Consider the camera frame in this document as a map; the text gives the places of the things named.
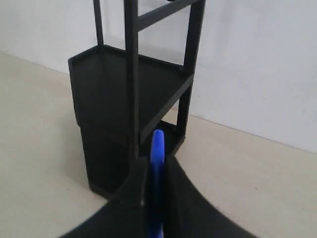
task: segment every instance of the white wall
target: white wall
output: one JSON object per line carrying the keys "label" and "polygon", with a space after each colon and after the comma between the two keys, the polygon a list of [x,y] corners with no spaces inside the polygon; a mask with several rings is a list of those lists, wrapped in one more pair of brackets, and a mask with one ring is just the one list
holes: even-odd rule
{"label": "white wall", "polygon": [[[140,13],[165,0],[139,0]],[[317,1],[208,0],[191,114],[317,152]],[[123,1],[103,0],[124,47]],[[140,52],[181,63],[189,10],[140,33]],[[96,44],[92,0],[1,0],[0,51],[68,73]]]}

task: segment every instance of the vertical post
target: vertical post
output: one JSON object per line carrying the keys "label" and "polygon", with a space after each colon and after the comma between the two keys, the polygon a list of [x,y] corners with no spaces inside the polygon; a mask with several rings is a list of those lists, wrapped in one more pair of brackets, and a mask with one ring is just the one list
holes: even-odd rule
{"label": "vertical post", "polygon": [[[206,0],[199,0],[191,5],[183,66],[183,70],[186,73],[195,74],[205,4]],[[191,86],[184,92],[184,94],[179,99],[177,114],[177,131],[181,135],[185,135],[186,133],[192,88],[193,84],[191,84]]]}
{"label": "vertical post", "polygon": [[130,168],[139,157],[138,0],[124,0]]}
{"label": "vertical post", "polygon": [[103,23],[101,20],[100,0],[94,0],[95,24],[98,46],[104,45]]}

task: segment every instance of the floor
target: floor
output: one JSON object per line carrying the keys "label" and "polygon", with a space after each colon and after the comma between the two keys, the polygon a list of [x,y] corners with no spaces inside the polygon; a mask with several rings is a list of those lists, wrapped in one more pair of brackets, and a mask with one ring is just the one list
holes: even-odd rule
{"label": "floor", "polygon": [[[0,54],[0,108],[0,237],[54,238],[105,204],[88,189],[68,75]],[[177,158],[245,229],[317,237],[316,154],[190,117]]]}

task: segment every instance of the shelf tier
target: shelf tier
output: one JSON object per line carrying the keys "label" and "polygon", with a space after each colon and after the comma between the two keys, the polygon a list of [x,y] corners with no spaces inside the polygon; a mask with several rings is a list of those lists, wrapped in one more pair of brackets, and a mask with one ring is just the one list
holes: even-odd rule
{"label": "shelf tier", "polygon": [[[179,135],[176,126],[161,121],[155,129],[164,131],[165,154],[174,155],[185,137]],[[128,149],[119,143],[114,143],[103,136],[81,129],[85,161],[90,189],[109,199],[124,183],[130,168]],[[152,137],[140,146],[140,157],[149,157]]]}
{"label": "shelf tier", "polygon": [[[114,142],[128,142],[126,53],[95,46],[69,59],[78,125]],[[182,66],[139,55],[139,140],[143,143],[193,82]]]}

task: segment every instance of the blue plastic piece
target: blue plastic piece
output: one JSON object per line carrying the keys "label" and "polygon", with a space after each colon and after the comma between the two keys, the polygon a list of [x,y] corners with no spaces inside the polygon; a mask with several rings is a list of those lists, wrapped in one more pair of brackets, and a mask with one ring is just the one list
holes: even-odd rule
{"label": "blue plastic piece", "polygon": [[164,132],[155,130],[151,147],[151,182],[149,194],[149,238],[162,238],[162,200],[164,169]]}

